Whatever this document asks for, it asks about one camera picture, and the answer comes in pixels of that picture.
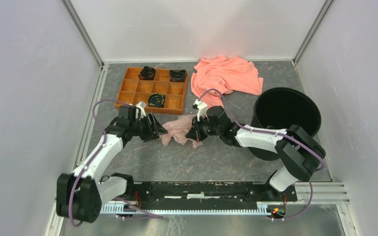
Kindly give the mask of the pink plastic trash bag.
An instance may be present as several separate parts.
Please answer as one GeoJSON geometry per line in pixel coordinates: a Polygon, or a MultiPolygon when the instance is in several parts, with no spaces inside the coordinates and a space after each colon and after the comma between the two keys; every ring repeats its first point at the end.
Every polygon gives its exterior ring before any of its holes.
{"type": "Polygon", "coordinates": [[[164,123],[162,126],[166,129],[167,134],[160,135],[162,145],[164,147],[168,146],[172,139],[181,145],[184,145],[187,141],[191,141],[193,148],[203,145],[201,141],[186,137],[191,129],[194,117],[196,115],[181,115],[176,120],[164,123]]]}

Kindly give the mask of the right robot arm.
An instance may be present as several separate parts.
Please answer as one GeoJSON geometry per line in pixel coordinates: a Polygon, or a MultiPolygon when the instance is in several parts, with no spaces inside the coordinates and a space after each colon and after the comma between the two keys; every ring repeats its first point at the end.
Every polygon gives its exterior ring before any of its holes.
{"type": "Polygon", "coordinates": [[[218,136],[228,146],[269,151],[283,162],[284,167],[271,175],[264,188],[265,196],[271,201],[282,197],[292,184],[309,181],[326,166],[324,148],[299,125],[263,129],[231,120],[221,106],[208,107],[196,100],[193,108],[197,114],[192,118],[186,138],[201,142],[209,136],[218,136]]]}

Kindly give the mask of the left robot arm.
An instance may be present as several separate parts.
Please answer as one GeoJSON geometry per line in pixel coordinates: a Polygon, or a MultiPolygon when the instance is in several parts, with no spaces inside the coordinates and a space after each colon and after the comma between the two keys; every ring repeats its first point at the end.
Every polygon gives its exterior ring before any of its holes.
{"type": "Polygon", "coordinates": [[[117,197],[130,200],[135,194],[133,177],[114,173],[101,181],[105,170],[132,138],[147,142],[164,134],[167,130],[154,113],[146,112],[140,105],[122,105],[85,161],[70,174],[58,177],[56,214],[77,227],[83,222],[93,223],[109,201],[117,197]]]}

